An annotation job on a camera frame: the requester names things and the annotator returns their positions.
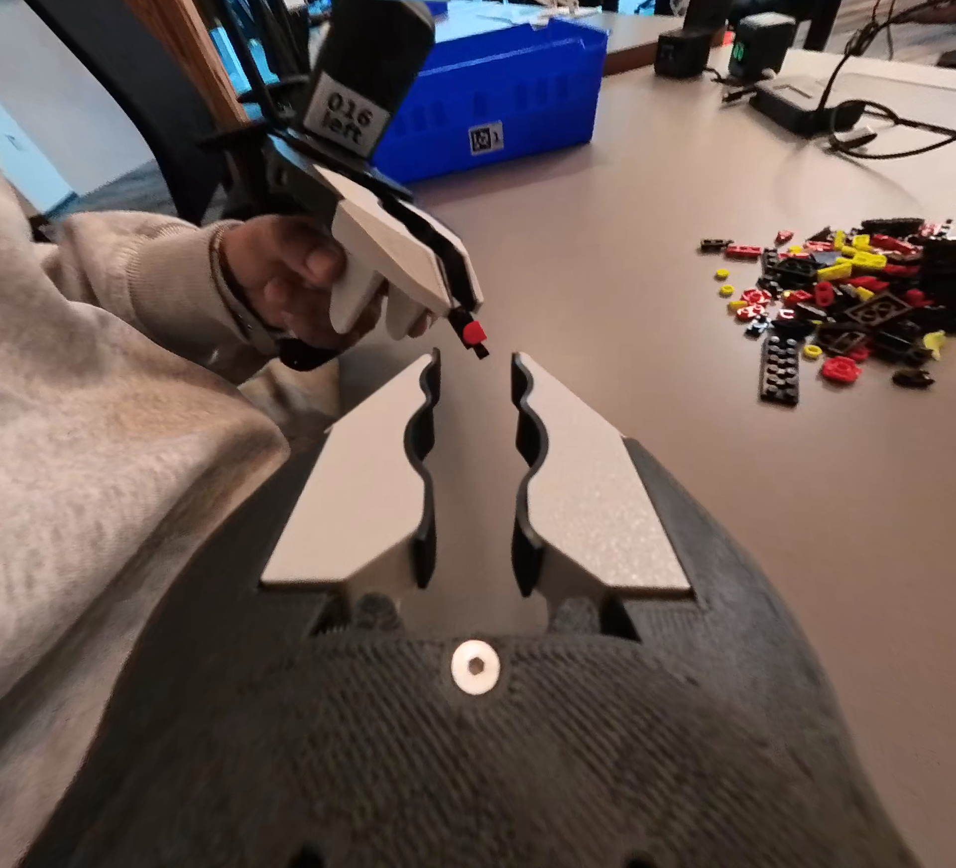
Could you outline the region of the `black office chair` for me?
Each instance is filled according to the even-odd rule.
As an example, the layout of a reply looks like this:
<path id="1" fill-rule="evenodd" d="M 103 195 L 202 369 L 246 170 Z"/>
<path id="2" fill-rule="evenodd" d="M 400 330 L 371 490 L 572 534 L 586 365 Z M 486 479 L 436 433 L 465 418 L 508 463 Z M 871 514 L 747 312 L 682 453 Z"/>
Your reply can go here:
<path id="1" fill-rule="evenodd" d="M 136 126 L 177 213 L 197 224 L 229 162 L 212 137 L 246 118 L 194 0 L 23 0 Z"/>

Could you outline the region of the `pile of lego pieces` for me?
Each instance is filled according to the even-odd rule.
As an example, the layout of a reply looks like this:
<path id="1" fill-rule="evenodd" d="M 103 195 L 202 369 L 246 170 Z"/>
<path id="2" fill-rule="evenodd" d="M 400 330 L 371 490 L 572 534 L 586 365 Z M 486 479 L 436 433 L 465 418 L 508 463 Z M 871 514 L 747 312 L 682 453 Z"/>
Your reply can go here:
<path id="1" fill-rule="evenodd" d="M 719 296 L 744 337 L 802 343 L 799 361 L 819 381 L 857 383 L 868 361 L 891 370 L 892 384 L 926 391 L 931 365 L 955 332 L 954 220 L 875 218 L 851 229 L 824 227 L 799 240 L 789 229 L 770 245 L 703 238 L 715 255 Z"/>

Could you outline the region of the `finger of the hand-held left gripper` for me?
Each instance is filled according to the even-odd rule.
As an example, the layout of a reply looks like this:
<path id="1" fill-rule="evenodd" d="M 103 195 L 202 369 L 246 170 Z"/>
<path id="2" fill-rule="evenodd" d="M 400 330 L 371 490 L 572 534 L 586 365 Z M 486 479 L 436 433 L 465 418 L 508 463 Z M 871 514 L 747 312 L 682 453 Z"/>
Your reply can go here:
<path id="1" fill-rule="evenodd" d="M 378 202 L 415 241 L 434 254 L 455 305 L 468 312 L 478 312 L 484 298 L 471 257 L 462 241 L 438 219 L 410 202 L 392 195 L 384 195 Z"/>
<path id="2" fill-rule="evenodd" d="M 338 334 L 355 329 L 367 305 L 385 285 L 395 303 L 386 313 L 393 339 L 410 335 L 425 314 L 438 320 L 452 311 L 452 297 L 435 253 L 389 215 L 376 194 L 329 169 L 313 166 L 316 181 L 336 198 L 326 221 L 345 253 L 345 267 L 333 285 L 330 321 Z"/>

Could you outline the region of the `person's left forearm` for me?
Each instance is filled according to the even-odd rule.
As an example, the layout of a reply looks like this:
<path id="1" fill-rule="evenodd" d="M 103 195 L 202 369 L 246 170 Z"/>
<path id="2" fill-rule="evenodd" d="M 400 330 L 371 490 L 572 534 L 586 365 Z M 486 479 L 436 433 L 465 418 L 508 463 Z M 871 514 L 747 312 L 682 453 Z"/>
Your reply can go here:
<path id="1" fill-rule="evenodd" d="M 129 349 L 136 331 L 162 350 L 240 385 L 277 351 L 227 266 L 237 220 L 199 227 L 136 211 L 74 214 L 54 243 L 32 240 L 1 179 L 2 361 L 32 358 L 44 379 L 78 373 L 102 336 Z"/>

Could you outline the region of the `black charger box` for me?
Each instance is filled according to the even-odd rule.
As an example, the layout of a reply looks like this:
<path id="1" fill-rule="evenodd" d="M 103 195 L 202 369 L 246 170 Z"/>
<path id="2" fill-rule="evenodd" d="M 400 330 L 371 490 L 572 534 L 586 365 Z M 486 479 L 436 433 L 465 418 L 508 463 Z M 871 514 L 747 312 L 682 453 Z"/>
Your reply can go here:
<path id="1" fill-rule="evenodd" d="M 704 73 L 714 39 L 723 36 L 731 4 L 732 0 L 689 0 L 682 27 L 658 39 L 655 75 L 684 81 Z"/>

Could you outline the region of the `blue sheet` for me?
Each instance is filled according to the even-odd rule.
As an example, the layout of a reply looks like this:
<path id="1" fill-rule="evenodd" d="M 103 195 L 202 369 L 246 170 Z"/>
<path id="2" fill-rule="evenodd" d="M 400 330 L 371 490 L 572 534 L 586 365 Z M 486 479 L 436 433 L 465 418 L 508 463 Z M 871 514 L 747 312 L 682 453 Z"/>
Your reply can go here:
<path id="1" fill-rule="evenodd" d="M 436 44 L 373 164 L 410 184 L 589 143 L 607 44 L 558 18 Z"/>

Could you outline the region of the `long black lego plate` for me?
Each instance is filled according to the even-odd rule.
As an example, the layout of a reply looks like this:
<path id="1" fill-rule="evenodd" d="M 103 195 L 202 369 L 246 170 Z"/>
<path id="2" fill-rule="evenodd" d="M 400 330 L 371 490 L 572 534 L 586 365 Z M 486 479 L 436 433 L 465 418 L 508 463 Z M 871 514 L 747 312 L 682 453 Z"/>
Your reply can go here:
<path id="1" fill-rule="evenodd" d="M 802 343 L 787 336 L 767 336 L 761 347 L 758 399 L 794 408 L 799 403 L 799 361 Z"/>

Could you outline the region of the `black box with green display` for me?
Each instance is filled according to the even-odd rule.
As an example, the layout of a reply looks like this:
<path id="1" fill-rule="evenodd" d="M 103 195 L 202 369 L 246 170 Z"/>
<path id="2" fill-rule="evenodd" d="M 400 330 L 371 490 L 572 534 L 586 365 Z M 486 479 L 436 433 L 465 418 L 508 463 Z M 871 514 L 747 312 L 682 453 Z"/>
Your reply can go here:
<path id="1" fill-rule="evenodd" d="M 763 80 L 781 70 L 795 39 L 796 21 L 788 14 L 758 13 L 737 26 L 728 62 L 728 75 L 741 83 Z"/>

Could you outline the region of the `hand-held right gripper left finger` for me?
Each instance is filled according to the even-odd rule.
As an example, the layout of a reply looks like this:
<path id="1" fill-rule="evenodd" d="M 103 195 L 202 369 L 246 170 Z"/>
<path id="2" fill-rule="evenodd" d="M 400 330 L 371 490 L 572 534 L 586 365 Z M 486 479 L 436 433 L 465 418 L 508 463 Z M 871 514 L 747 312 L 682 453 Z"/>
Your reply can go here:
<path id="1" fill-rule="evenodd" d="M 262 588 L 400 603 L 428 586 L 437 538 L 425 459 L 440 393 L 434 349 L 332 426 L 260 575 Z"/>

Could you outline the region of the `flat black power adapter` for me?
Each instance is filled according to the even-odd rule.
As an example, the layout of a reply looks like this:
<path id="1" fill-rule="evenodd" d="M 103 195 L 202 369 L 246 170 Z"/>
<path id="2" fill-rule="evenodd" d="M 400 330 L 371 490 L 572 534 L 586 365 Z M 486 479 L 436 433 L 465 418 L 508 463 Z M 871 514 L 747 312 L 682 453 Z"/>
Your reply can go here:
<path id="1" fill-rule="evenodd" d="M 823 104 L 824 87 L 824 83 L 805 76 L 775 78 L 757 84 L 749 104 L 757 113 L 799 137 L 855 128 L 864 113 L 865 101 L 840 101 L 829 96 Z"/>

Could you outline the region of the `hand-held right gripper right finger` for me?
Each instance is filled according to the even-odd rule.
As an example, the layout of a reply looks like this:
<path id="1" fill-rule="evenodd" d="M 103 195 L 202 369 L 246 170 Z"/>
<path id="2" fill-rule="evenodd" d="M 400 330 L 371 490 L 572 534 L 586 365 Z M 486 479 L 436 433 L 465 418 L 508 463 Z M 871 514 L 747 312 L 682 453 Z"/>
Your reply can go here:
<path id="1" fill-rule="evenodd" d="M 516 448 L 511 567 L 523 598 L 691 599 L 671 536 L 624 436 L 525 352 L 510 360 Z"/>

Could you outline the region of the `person's left hand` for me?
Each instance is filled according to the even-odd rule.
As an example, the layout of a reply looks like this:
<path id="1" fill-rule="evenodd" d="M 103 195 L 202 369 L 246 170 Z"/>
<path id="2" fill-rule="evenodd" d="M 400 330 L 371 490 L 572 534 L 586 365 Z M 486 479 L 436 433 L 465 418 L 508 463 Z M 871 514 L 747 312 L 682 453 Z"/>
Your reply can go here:
<path id="1" fill-rule="evenodd" d="M 238 296 L 269 327 L 321 350 L 352 341 L 331 323 L 332 289 L 346 258 L 340 246 L 303 217 L 254 217 L 222 231 L 221 264 Z"/>

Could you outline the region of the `person's grey sweatshirt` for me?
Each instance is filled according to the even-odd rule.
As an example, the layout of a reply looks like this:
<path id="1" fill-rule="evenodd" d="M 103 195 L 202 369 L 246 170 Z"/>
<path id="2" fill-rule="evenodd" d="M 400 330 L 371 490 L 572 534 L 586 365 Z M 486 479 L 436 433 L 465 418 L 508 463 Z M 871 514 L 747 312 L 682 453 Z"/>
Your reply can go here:
<path id="1" fill-rule="evenodd" d="M 2 377 L 2 697 L 132 563 L 191 555 L 339 410 L 340 366 L 244 389 L 152 345 Z"/>

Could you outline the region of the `small red black lego piece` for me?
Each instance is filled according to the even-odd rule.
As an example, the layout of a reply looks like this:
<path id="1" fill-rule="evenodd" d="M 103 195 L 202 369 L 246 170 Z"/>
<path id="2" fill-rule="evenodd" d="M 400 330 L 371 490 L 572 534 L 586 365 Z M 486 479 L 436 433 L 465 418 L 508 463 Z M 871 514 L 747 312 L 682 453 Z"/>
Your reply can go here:
<path id="1" fill-rule="evenodd" d="M 463 307 L 456 307 L 449 312 L 448 322 L 462 345 L 470 349 L 479 360 L 489 356 L 489 350 L 484 344 L 486 341 L 484 328 L 472 312 Z"/>

